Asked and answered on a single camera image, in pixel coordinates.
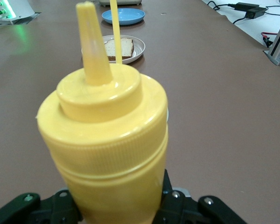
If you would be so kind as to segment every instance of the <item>bread slice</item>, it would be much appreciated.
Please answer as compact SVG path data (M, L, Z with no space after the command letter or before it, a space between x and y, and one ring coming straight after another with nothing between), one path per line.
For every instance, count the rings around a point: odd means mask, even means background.
M134 43L130 38L121 38L121 55L122 59L127 59L133 56ZM105 48L109 61L115 61L115 41L109 40L105 43Z

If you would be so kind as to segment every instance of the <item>squeeze bottle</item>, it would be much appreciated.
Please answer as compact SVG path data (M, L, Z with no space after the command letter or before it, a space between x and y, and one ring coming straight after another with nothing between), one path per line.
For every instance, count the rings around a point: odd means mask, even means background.
M41 104L37 123L89 224L150 224L161 202L167 97L135 68L109 64L95 7L78 3L82 69Z

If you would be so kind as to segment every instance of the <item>table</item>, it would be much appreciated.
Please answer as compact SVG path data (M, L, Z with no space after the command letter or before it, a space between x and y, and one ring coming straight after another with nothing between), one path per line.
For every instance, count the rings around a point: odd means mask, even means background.
M0 207L25 192L45 199L65 186L35 116L58 82L82 67L78 2L30 0L41 12L36 19L0 26ZM168 95L172 184L194 200L221 198L247 223L280 223L280 66L201 0L129 7L146 13L121 28L146 44L130 65ZM97 9L101 21L109 8ZM110 24L101 28L112 34Z

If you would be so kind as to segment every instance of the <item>green light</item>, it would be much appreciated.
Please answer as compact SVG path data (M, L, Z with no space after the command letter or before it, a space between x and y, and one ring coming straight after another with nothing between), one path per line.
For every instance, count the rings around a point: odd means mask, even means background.
M15 15L13 9L11 8L11 6L10 6L8 0L2 0L2 2L3 2L3 5L5 5L5 7L6 7L5 10L7 11L8 14L10 14L10 19L15 18L16 15Z
M14 31L14 37L17 38L19 42L19 47L16 51L17 55L25 54L27 53L31 48L31 41L29 38L27 38L28 34L26 32L26 26L18 25L13 27Z

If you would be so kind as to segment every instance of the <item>red wire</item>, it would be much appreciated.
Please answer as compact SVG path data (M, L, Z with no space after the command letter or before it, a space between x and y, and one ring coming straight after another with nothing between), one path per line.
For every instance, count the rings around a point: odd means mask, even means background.
M261 35L262 35L263 37L265 37L265 38L267 38L267 36L264 35L264 34L268 34L268 35L277 35L277 33L261 32Z

